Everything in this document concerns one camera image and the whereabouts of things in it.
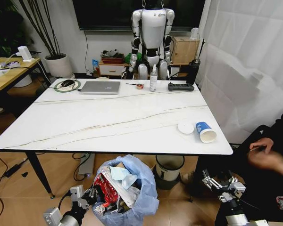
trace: blue plastic bag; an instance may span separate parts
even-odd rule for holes
[[[141,192],[133,208],[125,213],[111,213],[103,217],[94,211],[97,205],[93,206],[92,211],[105,226],[142,226],[144,216],[155,214],[159,204],[154,175],[146,164],[132,155],[117,157],[101,166],[116,166],[120,162],[131,174],[137,175],[136,183],[141,185]]]

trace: blue paper cup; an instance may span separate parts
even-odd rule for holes
[[[204,122],[204,121],[198,122],[196,124],[196,129],[199,133],[200,140],[203,143],[211,143],[217,137],[216,132],[214,130],[212,130],[212,128],[209,125],[207,125],[206,122]]]

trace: tape roll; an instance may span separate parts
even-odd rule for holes
[[[136,84],[136,88],[137,89],[143,89],[143,84],[140,84],[140,83]]]

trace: laptop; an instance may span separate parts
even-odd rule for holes
[[[118,94],[120,81],[87,81],[80,94]]]

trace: white curtain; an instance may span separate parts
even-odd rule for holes
[[[212,0],[197,76],[229,142],[283,113],[283,0]]]

